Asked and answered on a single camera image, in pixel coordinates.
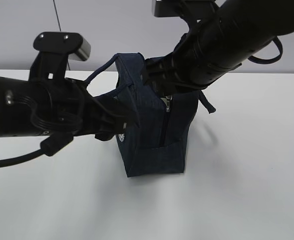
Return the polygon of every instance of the metal zipper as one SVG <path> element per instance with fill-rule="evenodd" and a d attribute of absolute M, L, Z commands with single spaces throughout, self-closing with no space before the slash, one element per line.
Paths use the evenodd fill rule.
<path fill-rule="evenodd" d="M 165 112 L 165 115 L 163 118 L 163 123 L 162 123 L 162 128 L 161 128 L 160 147 L 164 146 L 164 144 L 165 144 L 166 133 L 167 133 L 170 113 L 171 113 L 171 109 L 172 109 L 173 97 L 172 97 L 172 95 L 166 96 L 165 98 L 162 98 L 162 100 L 164 101 L 164 103 L 166 105 L 166 109 L 165 109 L 166 112 Z"/>

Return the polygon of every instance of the white tabletop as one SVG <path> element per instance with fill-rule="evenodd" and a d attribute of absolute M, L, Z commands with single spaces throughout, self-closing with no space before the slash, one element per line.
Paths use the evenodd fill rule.
<path fill-rule="evenodd" d="M 227 74 L 205 93 L 217 113 L 199 105 L 185 174 L 126 178 L 115 139 L 93 135 L 0 169 L 0 240 L 294 240 L 294 74 Z M 41 140 L 0 138 L 0 159 Z"/>

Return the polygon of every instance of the fabric bag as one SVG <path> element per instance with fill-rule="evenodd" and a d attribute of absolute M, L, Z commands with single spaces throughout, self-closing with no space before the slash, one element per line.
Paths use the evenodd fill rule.
<path fill-rule="evenodd" d="M 140 53 L 118 53 L 86 81 L 116 63 L 119 79 L 116 89 L 106 93 L 137 114 L 138 124 L 116 136 L 128 177 L 146 174 L 176 174 L 185 170 L 189 126 L 197 112 L 198 101 L 209 113 L 215 108 L 202 91 L 159 98 L 143 85 L 141 71 L 145 60 Z"/>

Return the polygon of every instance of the bag handle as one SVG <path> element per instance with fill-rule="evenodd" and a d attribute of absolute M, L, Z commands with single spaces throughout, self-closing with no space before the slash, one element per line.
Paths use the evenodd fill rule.
<path fill-rule="evenodd" d="M 91 83 L 91 81 L 100 73 L 102 73 L 103 71 L 105 71 L 106 69 L 108 69 L 116 60 L 121 61 L 121 57 L 120 54 L 117 53 L 115 55 L 113 55 L 113 57 L 107 61 L 104 65 L 102 65 L 100 68 L 98 68 L 97 70 L 95 70 L 90 76 L 87 77 L 87 79 L 84 81 L 85 85 L 88 87 L 88 85 Z M 124 88 L 132 85 L 133 82 L 130 78 L 126 77 L 124 79 L 124 81 L 119 85 L 119 79 L 118 79 L 118 83 L 117 83 L 117 87 L 110 91 L 107 92 L 103 95 L 109 96 L 109 97 L 116 97 Z"/>
<path fill-rule="evenodd" d="M 87 77 L 87 79 L 84 81 L 84 83 L 86 84 L 86 86 L 88 87 L 88 85 L 91 83 L 91 81 L 100 73 L 102 73 L 103 71 L 107 70 L 115 61 L 116 59 L 119 57 L 119 54 L 114 54 L 113 57 L 107 61 L 104 65 L 102 65 L 101 67 L 99 67 L 97 70 L 95 70 L 90 76 Z"/>
<path fill-rule="evenodd" d="M 250 58 L 248 58 L 248 60 L 255 63 L 255 64 L 273 64 L 273 63 L 279 61 L 282 57 L 282 54 L 283 54 L 282 43 L 277 36 L 272 41 L 276 44 L 276 47 L 279 50 L 279 55 L 277 57 L 274 57 L 272 59 L 261 59 L 261 58 L 255 57 L 255 56 L 251 56 Z"/>
<path fill-rule="evenodd" d="M 213 114 L 214 112 L 216 112 L 216 108 L 211 105 L 211 103 L 207 100 L 205 94 L 203 94 L 201 90 L 199 91 L 199 101 L 208 110 L 209 114 Z"/>

